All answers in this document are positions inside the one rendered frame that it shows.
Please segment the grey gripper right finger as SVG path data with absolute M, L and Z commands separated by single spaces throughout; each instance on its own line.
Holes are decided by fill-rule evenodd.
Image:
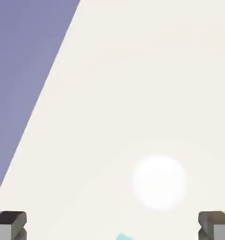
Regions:
M 198 240 L 225 240 L 225 212 L 201 211 L 198 223 Z

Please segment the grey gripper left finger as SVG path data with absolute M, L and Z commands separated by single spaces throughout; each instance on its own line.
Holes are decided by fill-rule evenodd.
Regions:
M 0 211 L 0 240 L 27 240 L 26 223 L 24 211 Z

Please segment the small turquoise cube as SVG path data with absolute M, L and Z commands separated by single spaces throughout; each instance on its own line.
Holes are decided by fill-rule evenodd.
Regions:
M 116 240 L 134 240 L 134 239 L 124 233 L 119 233 L 116 237 Z

